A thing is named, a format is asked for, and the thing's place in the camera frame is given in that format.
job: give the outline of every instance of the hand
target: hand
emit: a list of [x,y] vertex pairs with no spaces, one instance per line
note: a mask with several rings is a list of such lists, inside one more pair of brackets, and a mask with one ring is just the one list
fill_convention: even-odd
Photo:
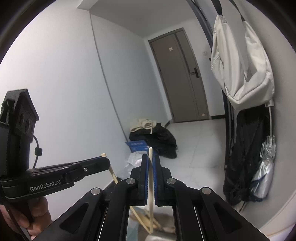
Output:
[[[32,200],[31,202],[29,201],[28,203],[29,203],[31,214],[34,217],[34,222],[31,224],[29,223],[26,216],[23,215],[20,211],[18,211],[12,206],[10,206],[10,208],[19,226],[26,228],[28,233],[31,235],[31,239],[33,240],[39,233],[41,233],[45,228],[47,228],[52,223],[52,219],[48,211],[48,203],[45,197],[39,198],[38,201],[34,201],[34,200]],[[13,224],[6,208],[3,205],[0,205],[0,210],[8,226],[13,231],[18,233],[17,228]]]

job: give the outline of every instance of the camera lens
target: camera lens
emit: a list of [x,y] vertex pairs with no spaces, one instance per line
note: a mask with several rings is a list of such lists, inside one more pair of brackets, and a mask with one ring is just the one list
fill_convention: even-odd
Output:
[[29,128],[30,128],[30,120],[27,119],[27,121],[26,121],[26,126],[25,126],[25,131],[26,131],[26,133],[28,133]]
[[24,113],[21,113],[21,115],[20,115],[20,126],[22,126],[23,125],[23,123],[24,123],[24,121],[25,121],[25,115],[24,115]]

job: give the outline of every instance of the black fabric pile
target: black fabric pile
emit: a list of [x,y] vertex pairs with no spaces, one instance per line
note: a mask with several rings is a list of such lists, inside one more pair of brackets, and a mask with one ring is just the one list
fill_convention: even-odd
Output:
[[268,108],[262,105],[240,111],[236,133],[223,186],[230,205],[250,201],[250,184],[258,169],[262,143],[269,133]]
[[131,141],[146,141],[148,146],[152,147],[153,150],[155,150],[160,156],[164,156],[166,158],[177,157],[176,139],[168,129],[162,127],[161,123],[157,123],[152,130],[152,134],[150,134],[150,132],[151,130],[140,129],[135,132],[131,132],[129,139]]

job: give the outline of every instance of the door frame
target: door frame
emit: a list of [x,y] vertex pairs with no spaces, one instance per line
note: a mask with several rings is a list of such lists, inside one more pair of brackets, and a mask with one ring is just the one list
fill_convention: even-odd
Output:
[[[156,40],[159,40],[159,39],[161,39],[161,38],[164,38],[164,37],[166,37],[166,36],[169,36],[169,35],[171,35],[171,34],[175,34],[175,33],[181,32],[181,31],[183,31],[183,33],[185,34],[185,37],[186,37],[186,39],[187,39],[187,42],[188,42],[188,44],[189,44],[189,46],[190,46],[190,50],[191,50],[192,53],[193,53],[193,58],[194,58],[194,61],[195,61],[196,67],[197,67],[197,72],[198,72],[198,75],[199,75],[199,77],[200,77],[200,81],[201,81],[201,85],[202,85],[202,91],[203,91],[204,96],[205,96],[205,103],[206,103],[206,109],[207,109],[207,115],[208,115],[208,119],[203,119],[203,120],[191,120],[191,121],[205,121],[205,120],[210,120],[210,119],[211,119],[211,116],[210,116],[210,114],[209,114],[209,108],[208,108],[208,105],[207,105],[207,97],[206,97],[206,94],[205,94],[205,88],[204,88],[204,84],[203,84],[202,77],[201,77],[201,74],[200,74],[200,69],[199,69],[199,66],[198,66],[198,63],[197,63],[197,60],[196,60],[196,57],[195,57],[195,53],[194,53],[194,51],[193,51],[193,49],[192,49],[192,46],[191,46],[191,43],[190,43],[190,41],[189,41],[189,38],[188,38],[188,36],[187,36],[187,34],[186,34],[186,31],[185,31],[185,29],[184,29],[183,27],[178,28],[178,29],[175,29],[175,30],[170,31],[170,32],[168,32],[168,33],[162,34],[162,35],[160,35],[160,36],[158,36],[158,37],[156,37],[156,38],[153,38],[153,39],[148,40],[148,43],[149,43],[149,45],[150,45],[151,51],[152,51],[153,56],[154,56],[154,61],[156,62],[156,66],[157,66],[157,69],[158,69],[158,72],[159,72],[159,75],[160,75],[160,78],[161,78],[161,82],[162,82],[162,84],[163,84],[163,88],[164,88],[164,90],[165,90],[165,95],[166,95],[166,98],[167,98],[167,100],[168,100],[168,105],[169,105],[169,107],[170,107],[170,113],[171,113],[171,115],[172,115],[173,122],[175,122],[175,120],[174,120],[174,114],[173,114],[173,111],[172,111],[172,106],[171,106],[171,103],[170,103],[170,99],[169,99],[169,97],[168,97],[168,92],[167,92],[167,89],[166,89],[166,86],[165,86],[165,82],[164,82],[164,79],[163,79],[163,76],[162,76],[162,73],[161,73],[161,70],[160,70],[160,67],[159,67],[159,64],[158,64],[157,58],[156,58],[156,54],[155,54],[154,49],[153,49],[153,47],[152,47],[152,43],[153,43],[154,41],[156,41]],[[187,60],[186,60],[186,58],[185,58],[185,56],[184,56],[184,53],[183,53],[182,48],[181,48],[181,51],[182,51],[182,55],[183,55],[184,61],[185,61],[186,64],[187,64]]]

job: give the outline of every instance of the metal screw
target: metal screw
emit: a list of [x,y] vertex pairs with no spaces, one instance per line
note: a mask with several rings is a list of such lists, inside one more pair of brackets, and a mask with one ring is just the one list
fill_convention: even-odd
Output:
[[209,195],[211,193],[211,189],[209,189],[209,188],[203,188],[202,189],[202,193],[203,194],[206,194],[206,195]]
[[176,180],[173,179],[173,178],[169,178],[169,179],[167,179],[167,183],[168,184],[175,184],[176,183]]
[[101,192],[101,190],[99,188],[93,188],[91,190],[92,195],[98,195]]
[[136,180],[133,179],[133,178],[128,178],[128,179],[126,180],[126,183],[127,183],[127,184],[134,184],[135,182],[136,182]]

